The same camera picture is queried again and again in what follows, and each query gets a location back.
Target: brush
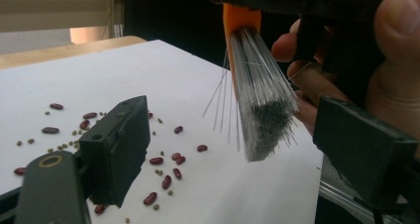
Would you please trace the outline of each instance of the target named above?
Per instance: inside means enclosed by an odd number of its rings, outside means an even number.
[[[261,12],[224,4],[223,21],[246,158],[262,161],[293,140],[295,94],[259,34]]]

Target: orange brush handle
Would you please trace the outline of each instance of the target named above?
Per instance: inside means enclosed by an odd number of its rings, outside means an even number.
[[[223,26],[225,29],[226,46],[228,49],[229,65],[232,72],[235,94],[237,93],[237,89],[235,62],[231,46],[231,35],[242,27],[255,28],[258,32],[260,32],[261,23],[262,13],[260,10],[251,10],[249,8],[233,6],[227,3],[223,4]]]

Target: hand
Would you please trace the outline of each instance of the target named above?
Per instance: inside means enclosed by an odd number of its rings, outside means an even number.
[[[293,59],[298,24],[273,44],[271,52],[277,60]],[[366,110],[420,141],[420,0],[383,0],[375,14],[374,32],[386,60],[370,78]],[[311,134],[321,96],[351,102],[334,85],[333,76],[323,73],[320,64],[328,42],[322,46],[315,55],[319,63],[305,66],[306,61],[295,61],[287,71],[300,89],[295,116]]]

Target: table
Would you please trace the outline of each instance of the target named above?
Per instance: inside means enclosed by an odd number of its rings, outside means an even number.
[[[237,148],[236,125],[228,122],[228,114],[235,114],[235,98],[227,95],[220,109],[213,103],[202,116],[222,77],[229,89],[229,71],[165,42],[136,38],[24,54],[28,56],[0,56],[0,192],[22,182],[13,168],[77,139],[71,131],[82,114],[106,112],[120,101],[146,94],[155,114],[151,131],[156,132],[147,159],[161,151],[166,158],[183,153],[183,179],[173,183],[174,195],[168,196],[159,188],[162,177],[155,174],[156,167],[144,163],[121,209],[109,207],[98,216],[88,201],[93,223],[124,222],[126,217],[132,223],[313,223],[322,154],[302,124],[296,121],[296,144],[279,143],[266,161],[249,164],[243,149]],[[62,103],[64,110],[49,110],[52,102]],[[51,124],[60,127],[59,136],[40,132]],[[179,125],[184,131],[175,135],[173,128]],[[29,145],[29,138],[36,141]],[[18,140],[24,145],[17,147]],[[200,144],[208,145],[209,151],[198,154],[195,148]],[[169,160],[159,168],[170,173],[174,164]],[[142,203],[151,191],[158,193],[159,211]]]

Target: small seed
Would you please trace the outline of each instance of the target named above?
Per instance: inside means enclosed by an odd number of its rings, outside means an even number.
[[[86,113],[83,115],[83,119],[91,119],[91,118],[95,118],[96,116],[98,116],[98,114],[95,112]]]
[[[15,174],[22,176],[23,174],[25,174],[26,168],[16,168],[15,169]]]
[[[167,175],[164,177],[163,182],[161,183],[161,187],[167,190],[171,184],[172,184],[172,178],[169,175]]]
[[[178,168],[173,169],[173,174],[175,174],[175,177],[178,179],[182,179],[182,173]]]
[[[200,153],[205,152],[207,150],[208,150],[208,148],[207,148],[206,145],[200,145],[200,146],[197,147],[197,151],[200,152]]]
[[[83,122],[80,123],[79,128],[81,130],[86,130],[89,126],[89,120],[84,120]]]
[[[54,127],[44,127],[43,133],[45,134],[57,134],[59,132],[59,128]]]
[[[147,206],[150,206],[154,204],[157,198],[158,198],[158,194],[156,192],[151,192],[151,194],[149,194],[149,196],[147,196],[145,200],[143,200],[143,203]]]
[[[181,133],[183,131],[183,127],[182,126],[178,126],[178,127],[176,127],[174,130],[173,130],[173,132],[175,133],[175,134],[179,134],[179,133]]]
[[[182,165],[185,162],[185,157],[180,157],[176,160],[177,165]]]
[[[173,161],[176,161],[176,160],[178,160],[179,158],[181,157],[181,154],[180,153],[174,153],[173,155],[172,155],[172,160]]]
[[[55,109],[55,110],[62,110],[64,108],[64,106],[62,106],[61,104],[58,104],[58,103],[52,103],[52,104],[50,104],[50,108]]]
[[[108,205],[103,205],[103,204],[96,205],[96,207],[95,207],[95,213],[98,214],[98,215],[100,215],[100,214],[102,214],[102,213],[105,212],[105,209],[107,207],[108,207]]]
[[[163,163],[163,158],[152,158],[149,160],[152,165],[161,165]]]

